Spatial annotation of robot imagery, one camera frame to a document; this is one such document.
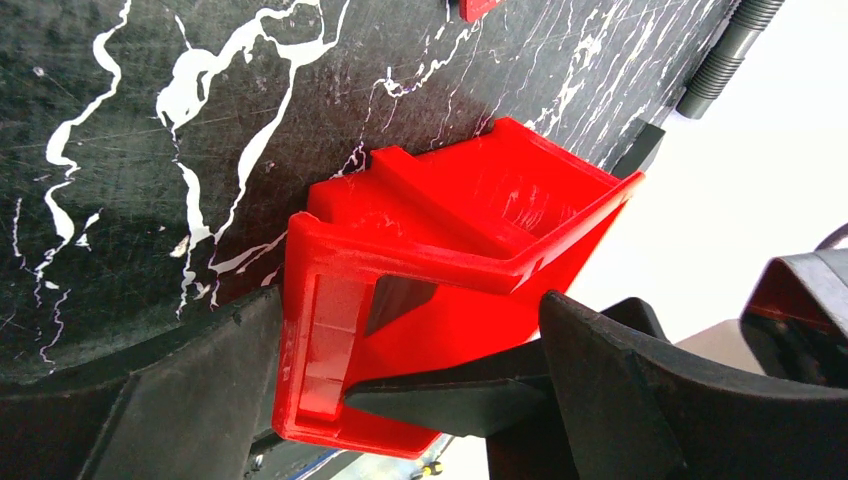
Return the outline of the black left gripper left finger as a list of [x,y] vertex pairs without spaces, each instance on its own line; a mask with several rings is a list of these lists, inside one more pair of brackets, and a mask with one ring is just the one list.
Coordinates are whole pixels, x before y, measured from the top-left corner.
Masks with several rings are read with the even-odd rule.
[[138,345],[1,388],[5,479],[239,479],[281,336],[261,288]]

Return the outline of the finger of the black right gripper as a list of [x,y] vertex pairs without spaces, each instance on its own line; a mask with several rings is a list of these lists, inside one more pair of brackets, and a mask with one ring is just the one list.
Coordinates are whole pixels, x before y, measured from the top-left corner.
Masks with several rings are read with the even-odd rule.
[[454,436],[491,437],[544,412],[564,427],[543,342],[455,367],[355,384],[344,405]]

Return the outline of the red plastic bin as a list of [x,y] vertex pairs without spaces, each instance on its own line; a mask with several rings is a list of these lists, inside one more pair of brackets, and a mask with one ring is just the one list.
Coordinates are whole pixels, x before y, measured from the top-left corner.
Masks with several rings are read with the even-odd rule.
[[375,150],[317,183],[288,223],[271,424],[283,438],[403,458],[441,435],[432,393],[379,379],[463,365],[528,342],[548,291],[573,283],[637,186],[510,118],[413,155]]

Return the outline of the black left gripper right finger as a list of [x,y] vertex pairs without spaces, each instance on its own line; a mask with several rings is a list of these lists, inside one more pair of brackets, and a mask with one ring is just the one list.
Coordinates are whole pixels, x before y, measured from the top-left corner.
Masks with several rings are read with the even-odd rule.
[[541,343],[583,479],[843,479],[847,393],[686,352],[559,293]]

